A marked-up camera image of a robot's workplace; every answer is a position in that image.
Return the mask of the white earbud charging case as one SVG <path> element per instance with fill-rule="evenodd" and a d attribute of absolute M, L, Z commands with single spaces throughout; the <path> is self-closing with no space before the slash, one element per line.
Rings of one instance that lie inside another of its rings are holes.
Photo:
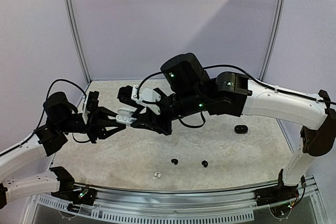
<path fill-rule="evenodd" d="M 117 110 L 117 115 L 115 116 L 115 120 L 118 123 L 125 124 L 126 126 L 130 126 L 137 119 L 133 117 L 133 113 L 136 109 L 132 108 L 120 108 Z"/>

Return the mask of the white earbud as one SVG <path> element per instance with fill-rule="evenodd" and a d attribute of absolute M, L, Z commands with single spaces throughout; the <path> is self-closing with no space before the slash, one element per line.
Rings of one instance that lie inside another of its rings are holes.
<path fill-rule="evenodd" d="M 154 173 L 154 174 L 153 174 L 153 177 L 154 177 L 154 178 L 158 178 L 158 179 L 160 179 L 160 178 L 161 178 L 161 173 L 159 173 L 159 172 Z"/>

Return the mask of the black earbud charging case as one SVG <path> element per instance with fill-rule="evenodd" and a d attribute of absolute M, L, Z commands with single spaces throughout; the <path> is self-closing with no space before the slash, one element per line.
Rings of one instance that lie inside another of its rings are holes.
<path fill-rule="evenodd" d="M 246 125 L 235 125 L 234 132 L 236 134 L 246 134 L 248 132 L 248 126 L 246 126 Z"/>

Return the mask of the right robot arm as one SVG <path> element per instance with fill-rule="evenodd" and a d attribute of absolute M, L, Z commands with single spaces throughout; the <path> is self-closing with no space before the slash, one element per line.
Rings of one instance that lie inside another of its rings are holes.
<path fill-rule="evenodd" d="M 286 120 L 302 126 L 302 147 L 279 173 L 271 190 L 276 201 L 291 194 L 315 158 L 328 153 L 335 141 L 335 110 L 326 91 L 305 94 L 282 89 L 253 78 L 243 69 L 227 66 L 227 71 L 210 78 L 207 68 L 189 52 L 165 62 L 160 69 L 172 94 L 158 89 L 136 87 L 131 96 L 140 107 L 134 113 L 134 128 L 164 135 L 172 132 L 172 122 L 207 112 L 210 115 L 256 115 Z"/>

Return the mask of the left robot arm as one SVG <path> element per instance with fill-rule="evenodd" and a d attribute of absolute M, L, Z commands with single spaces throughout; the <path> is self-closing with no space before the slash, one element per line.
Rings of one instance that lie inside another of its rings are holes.
<path fill-rule="evenodd" d="M 88 186 L 77 187 L 74 178 L 61 166 L 22 180 L 16 180 L 12 174 L 61 150 L 69 133 L 86 134 L 90 143 L 96 143 L 124 130 L 126 125 L 116 121 L 115 112 L 98 105 L 98 96 L 99 92 L 90 92 L 88 107 L 82 113 L 68 101 L 64 92 L 53 93 L 46 99 L 43 104 L 46 123 L 1 153 L 1 207 L 41 193 L 51 193 L 74 205 L 93 205 L 96 191 Z"/>

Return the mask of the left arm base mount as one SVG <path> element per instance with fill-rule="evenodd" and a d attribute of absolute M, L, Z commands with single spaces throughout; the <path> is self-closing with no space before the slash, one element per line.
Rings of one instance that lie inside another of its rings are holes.
<path fill-rule="evenodd" d="M 97 190 L 87 186 L 76 186 L 71 183 L 60 185 L 57 192 L 51 193 L 53 197 L 72 202 L 73 205 L 93 206 Z"/>

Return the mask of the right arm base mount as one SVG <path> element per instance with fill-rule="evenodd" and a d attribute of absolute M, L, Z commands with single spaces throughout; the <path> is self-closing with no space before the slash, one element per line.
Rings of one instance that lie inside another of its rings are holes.
<path fill-rule="evenodd" d="M 295 199 L 299 196 L 298 184 L 295 186 L 285 186 L 283 183 L 280 183 L 275 186 L 256 189 L 254 195 L 257 206 Z"/>

